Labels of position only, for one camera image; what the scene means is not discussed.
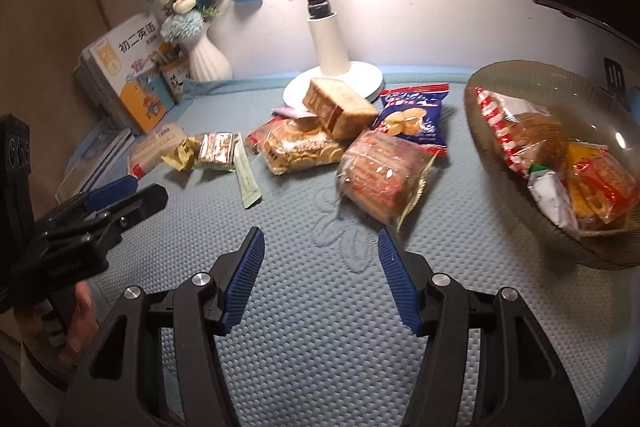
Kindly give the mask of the person's left hand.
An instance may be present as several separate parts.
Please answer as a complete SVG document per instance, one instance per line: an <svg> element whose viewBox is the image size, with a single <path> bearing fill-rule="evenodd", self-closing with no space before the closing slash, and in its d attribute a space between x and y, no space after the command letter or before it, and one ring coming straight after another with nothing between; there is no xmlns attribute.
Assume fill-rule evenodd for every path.
<svg viewBox="0 0 640 427"><path fill-rule="evenodd" d="M62 387L73 378L77 364L99 329L98 310L87 281L79 282L70 300L68 324L49 301L14 310L27 361L42 376Z"/></svg>

